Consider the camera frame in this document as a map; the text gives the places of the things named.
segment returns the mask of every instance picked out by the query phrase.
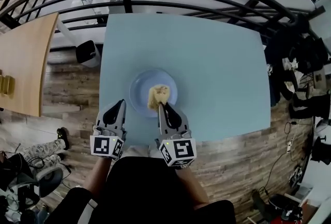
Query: blue plate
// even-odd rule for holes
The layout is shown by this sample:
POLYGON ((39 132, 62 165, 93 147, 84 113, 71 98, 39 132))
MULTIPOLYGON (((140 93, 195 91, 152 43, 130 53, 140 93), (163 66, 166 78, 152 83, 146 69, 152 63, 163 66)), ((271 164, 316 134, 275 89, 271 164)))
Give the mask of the blue plate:
POLYGON ((148 109, 149 89, 155 85, 167 85, 170 87, 170 97, 168 102, 176 104, 177 86, 173 78, 163 70, 152 69, 139 74, 130 86, 130 101, 133 108, 143 116, 157 117, 157 112, 148 109))

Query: black shirt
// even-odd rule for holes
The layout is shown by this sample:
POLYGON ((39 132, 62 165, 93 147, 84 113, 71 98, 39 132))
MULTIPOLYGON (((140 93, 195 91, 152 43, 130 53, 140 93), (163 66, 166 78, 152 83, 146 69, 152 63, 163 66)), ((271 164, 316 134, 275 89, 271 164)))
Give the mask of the black shirt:
MULTIPOLYGON (((77 223, 92 194, 83 188, 70 190, 47 219, 50 223, 77 223)), ((183 184, 173 168, 163 159, 125 157, 110 171, 106 187, 89 223, 114 223, 134 219, 151 222, 165 220, 207 219, 235 222, 234 208, 229 201, 219 201, 199 210, 193 209, 183 184)))

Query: wooden floor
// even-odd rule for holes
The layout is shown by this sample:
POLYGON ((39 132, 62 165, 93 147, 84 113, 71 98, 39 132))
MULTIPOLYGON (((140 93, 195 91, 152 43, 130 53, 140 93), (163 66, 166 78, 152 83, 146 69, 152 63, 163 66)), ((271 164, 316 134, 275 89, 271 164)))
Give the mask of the wooden floor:
MULTIPOLYGON (((89 69, 76 62, 74 51, 52 52, 49 55, 44 83, 44 103, 59 102, 81 105, 76 113, 60 113, 48 117, 30 117, 8 111, 0 112, 0 149, 13 151, 19 143, 27 147, 56 139, 56 129, 66 127, 72 145, 65 163, 72 174, 64 180, 69 187, 82 185, 96 158, 89 154, 89 135, 98 113, 100 69, 89 69)), ((286 152, 284 126, 289 121, 285 100, 272 108, 271 127, 266 130, 231 137, 217 142, 198 144, 198 158, 191 166, 211 201, 227 199, 233 202, 238 223, 248 223, 247 216, 258 220, 251 211, 250 194, 266 184, 270 169, 277 158, 286 152)), ((244 116, 238 113, 237 125, 244 116)), ((289 139, 296 133, 292 158, 284 155, 275 165, 267 190, 270 194, 289 190, 288 179, 301 162, 310 126, 292 126, 289 139)), ((50 207, 66 195, 68 188, 58 189, 43 199, 50 207)))

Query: light blue table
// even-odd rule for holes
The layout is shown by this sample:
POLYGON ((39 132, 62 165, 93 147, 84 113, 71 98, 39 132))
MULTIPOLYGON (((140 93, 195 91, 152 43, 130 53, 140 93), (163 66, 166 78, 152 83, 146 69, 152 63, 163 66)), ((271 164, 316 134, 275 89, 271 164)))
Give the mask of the light blue table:
POLYGON ((270 126, 270 93, 260 35, 232 24, 169 14, 109 15, 100 76, 100 109, 127 102, 127 145, 154 144, 156 118, 129 100, 132 80, 161 68, 175 80, 177 105, 197 141, 270 126))

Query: hand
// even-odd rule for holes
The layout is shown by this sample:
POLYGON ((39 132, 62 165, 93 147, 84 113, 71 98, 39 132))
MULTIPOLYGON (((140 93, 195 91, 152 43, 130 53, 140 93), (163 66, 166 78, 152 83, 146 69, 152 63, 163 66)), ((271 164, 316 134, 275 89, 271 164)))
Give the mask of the hand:
POLYGON ((5 153, 4 153, 4 152, 0 152, 0 162, 1 162, 1 163, 4 163, 5 160, 6 160, 5 153))

